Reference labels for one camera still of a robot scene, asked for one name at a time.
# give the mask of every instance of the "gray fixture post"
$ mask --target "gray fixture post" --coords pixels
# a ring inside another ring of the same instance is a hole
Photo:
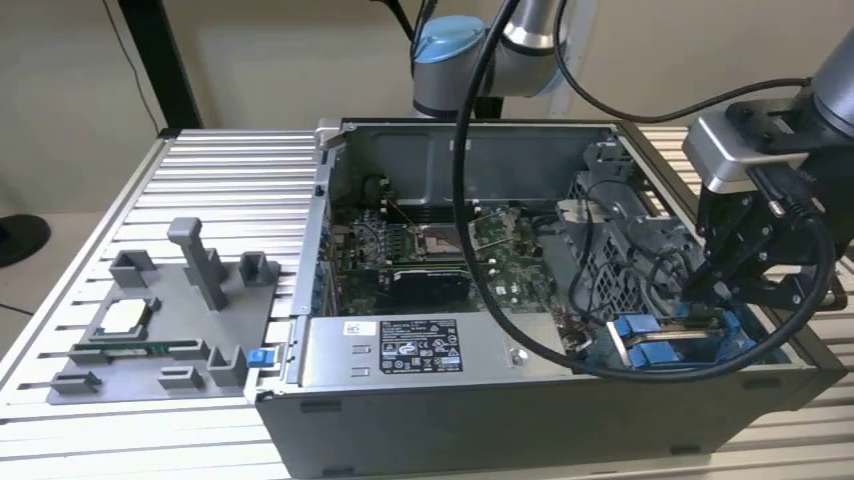
[[[202,221],[192,217],[179,217],[172,220],[167,237],[176,245],[180,245],[187,266],[195,277],[204,303],[211,310],[222,310],[228,305],[228,299],[219,285],[219,275],[216,268],[208,259],[208,254],[202,245],[199,232],[202,231]]]

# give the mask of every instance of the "blue clip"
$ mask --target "blue clip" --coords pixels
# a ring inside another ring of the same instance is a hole
[[[745,333],[738,317],[729,310],[723,312],[723,322],[727,333],[718,346],[718,354],[715,355],[715,361],[718,362],[729,360],[757,345],[757,342]]]
[[[646,313],[625,313],[614,321],[621,337],[630,333],[657,333],[662,331],[655,315]]]
[[[250,368],[267,368],[276,364],[276,352],[264,348],[256,348],[250,352],[246,365]]]
[[[677,351],[667,342],[650,342],[629,349],[629,360],[634,368],[679,362]]]

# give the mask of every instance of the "green circuit board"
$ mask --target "green circuit board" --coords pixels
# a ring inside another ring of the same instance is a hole
[[[466,298],[441,306],[390,311],[381,307],[389,296],[390,279],[397,272],[467,272],[459,237],[450,224],[386,224],[371,222],[371,230],[355,227],[342,246],[338,269],[339,310],[342,315],[417,314],[485,311],[474,285]],[[377,236],[385,239],[382,252],[370,250]],[[510,313],[559,313],[562,302],[542,259],[531,220],[519,208],[483,208],[470,223],[469,234],[477,249],[482,273],[489,277],[493,294]],[[354,253],[354,246],[370,251]]]

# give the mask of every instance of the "black metal pole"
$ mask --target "black metal pole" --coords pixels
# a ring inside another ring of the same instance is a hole
[[[170,128],[202,128],[202,118],[162,0],[119,0],[160,111]]]

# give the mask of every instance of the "open computer chassis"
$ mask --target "open computer chassis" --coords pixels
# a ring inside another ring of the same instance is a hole
[[[294,329],[256,397],[295,476],[709,453],[833,385],[845,368],[809,328],[759,364],[693,384],[606,381],[529,353],[462,261],[453,129],[351,119],[318,130]],[[731,305],[699,325],[679,320],[679,286],[703,260],[697,198],[633,125],[475,123],[466,177],[493,295],[554,350],[617,368],[687,368],[749,348],[785,318]]]

